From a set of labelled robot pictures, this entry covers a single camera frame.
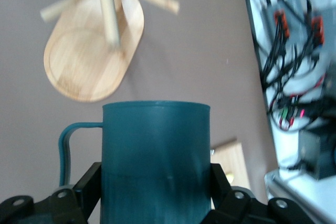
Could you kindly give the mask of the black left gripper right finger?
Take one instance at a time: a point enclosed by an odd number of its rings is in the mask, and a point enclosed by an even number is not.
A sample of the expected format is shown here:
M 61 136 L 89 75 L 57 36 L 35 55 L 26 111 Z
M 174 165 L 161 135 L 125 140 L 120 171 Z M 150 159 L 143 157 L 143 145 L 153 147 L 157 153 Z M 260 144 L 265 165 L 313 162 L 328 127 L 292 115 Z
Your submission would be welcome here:
M 313 223 L 294 201 L 273 198 L 265 205 L 247 188 L 234 189 L 220 164 L 211 164 L 210 192 L 214 209 L 202 223 Z

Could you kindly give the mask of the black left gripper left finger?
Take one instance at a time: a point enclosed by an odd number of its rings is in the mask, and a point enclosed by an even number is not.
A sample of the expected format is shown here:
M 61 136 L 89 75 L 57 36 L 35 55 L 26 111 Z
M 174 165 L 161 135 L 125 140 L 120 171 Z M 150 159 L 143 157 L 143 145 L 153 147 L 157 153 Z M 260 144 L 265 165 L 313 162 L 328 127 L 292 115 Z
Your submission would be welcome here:
M 88 223 L 101 198 L 101 163 L 95 162 L 70 187 L 63 187 L 35 202 L 18 195 L 1 203 L 1 223 Z

